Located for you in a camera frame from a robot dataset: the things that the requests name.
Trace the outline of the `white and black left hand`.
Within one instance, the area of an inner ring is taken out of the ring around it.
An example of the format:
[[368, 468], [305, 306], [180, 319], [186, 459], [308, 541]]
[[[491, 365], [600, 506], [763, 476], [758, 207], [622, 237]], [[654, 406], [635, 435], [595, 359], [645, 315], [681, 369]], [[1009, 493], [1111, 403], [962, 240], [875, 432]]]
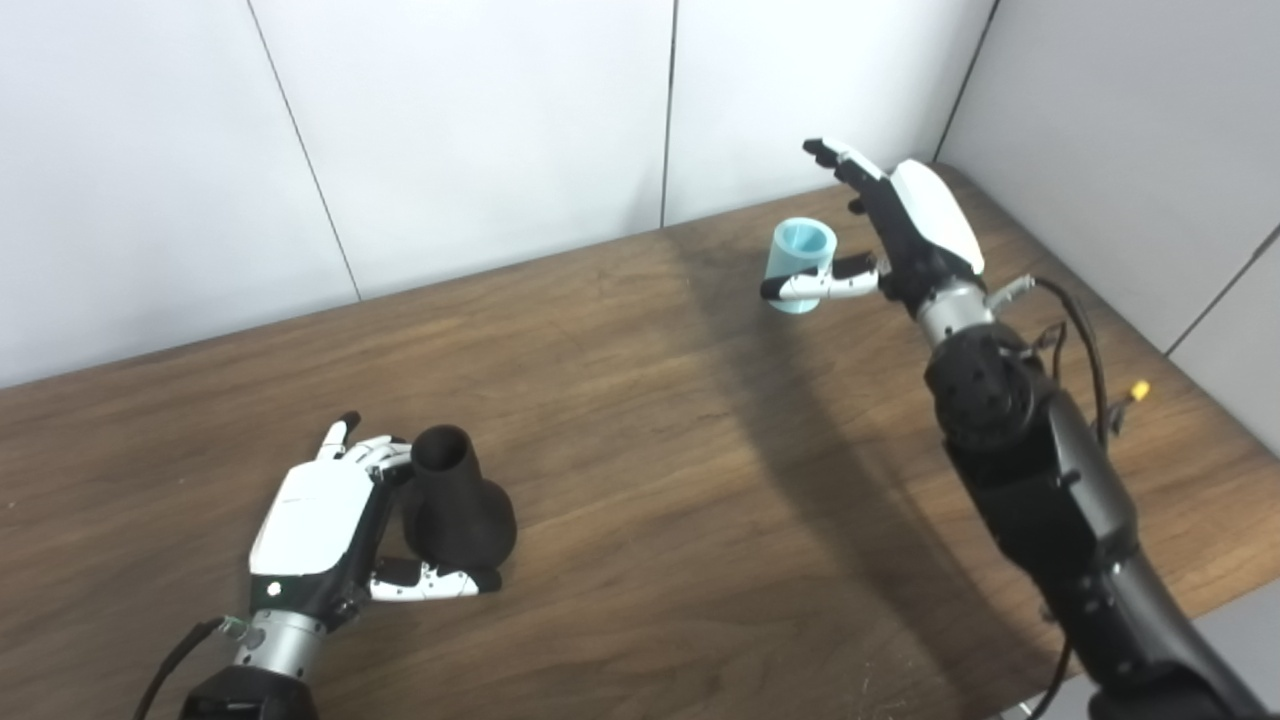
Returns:
[[339, 416], [312, 460], [283, 478], [250, 551], [250, 611], [291, 612], [325, 632], [370, 602], [485, 594], [502, 584], [518, 527], [470, 434], [442, 424], [407, 441], [351, 442]]

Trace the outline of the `white and black right hand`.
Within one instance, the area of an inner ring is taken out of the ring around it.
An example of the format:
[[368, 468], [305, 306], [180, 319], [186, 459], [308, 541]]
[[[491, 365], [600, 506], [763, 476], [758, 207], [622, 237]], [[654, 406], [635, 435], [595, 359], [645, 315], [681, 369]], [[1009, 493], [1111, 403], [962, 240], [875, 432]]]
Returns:
[[908, 159], [884, 170], [852, 146], [808, 138], [803, 151], [852, 188], [849, 211], [864, 217], [883, 247], [797, 272], [767, 277], [765, 301], [854, 299], [881, 292], [916, 315], [925, 301], [952, 284], [986, 288], [986, 260], [951, 188], [928, 165]]

